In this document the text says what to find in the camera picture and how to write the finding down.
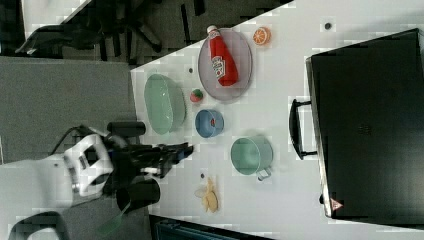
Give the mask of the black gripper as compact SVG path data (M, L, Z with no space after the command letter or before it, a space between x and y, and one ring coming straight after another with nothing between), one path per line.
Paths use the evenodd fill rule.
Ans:
M194 146L187 142L175 145L130 144L118 136L104 138L104 145L108 150L113 171L108 177L104 187L104 195L112 195L115 191L128 187L133 180L141 174L141 169L151 167L155 160L160 158L160 149L166 152L175 152L177 155L167 155L159 160L156 176L164 178L181 158L190 156Z

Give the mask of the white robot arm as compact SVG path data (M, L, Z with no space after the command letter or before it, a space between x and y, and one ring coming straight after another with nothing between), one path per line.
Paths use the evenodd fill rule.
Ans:
M137 145L90 134L61 154L1 166L1 240L69 240L64 211L132 185L143 173L164 177L190 156L187 144Z

